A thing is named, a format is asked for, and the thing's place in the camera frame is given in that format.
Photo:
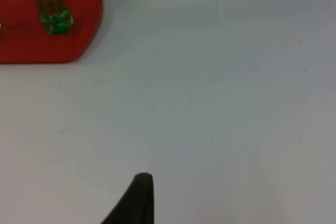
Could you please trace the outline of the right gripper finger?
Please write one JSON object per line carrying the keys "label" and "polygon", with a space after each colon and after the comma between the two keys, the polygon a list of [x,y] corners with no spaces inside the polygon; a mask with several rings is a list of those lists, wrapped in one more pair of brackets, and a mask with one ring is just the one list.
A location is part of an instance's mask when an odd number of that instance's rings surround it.
{"label": "right gripper finger", "polygon": [[149,173],[139,173],[102,224],[154,224],[154,183]]}

